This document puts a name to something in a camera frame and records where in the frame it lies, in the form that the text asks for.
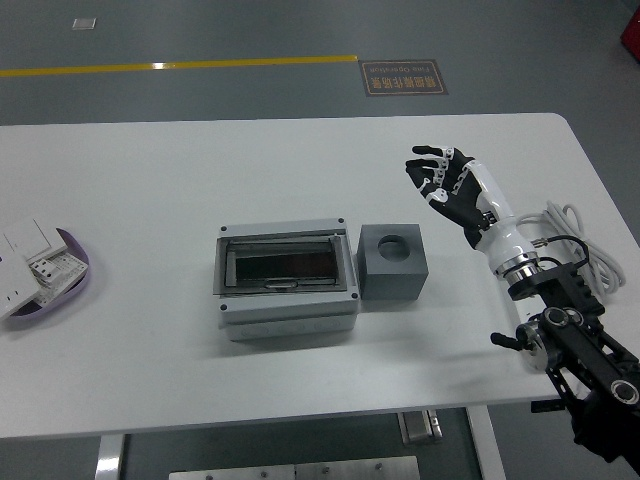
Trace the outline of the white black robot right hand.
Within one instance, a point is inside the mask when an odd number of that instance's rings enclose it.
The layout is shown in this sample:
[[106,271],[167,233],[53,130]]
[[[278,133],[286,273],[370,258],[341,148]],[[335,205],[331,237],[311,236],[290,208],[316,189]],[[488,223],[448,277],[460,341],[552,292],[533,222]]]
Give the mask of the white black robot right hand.
[[463,229],[472,249],[486,255],[490,269],[504,274],[536,258],[518,230],[504,193],[480,161],[454,147],[414,146],[405,163],[420,195],[440,215]]

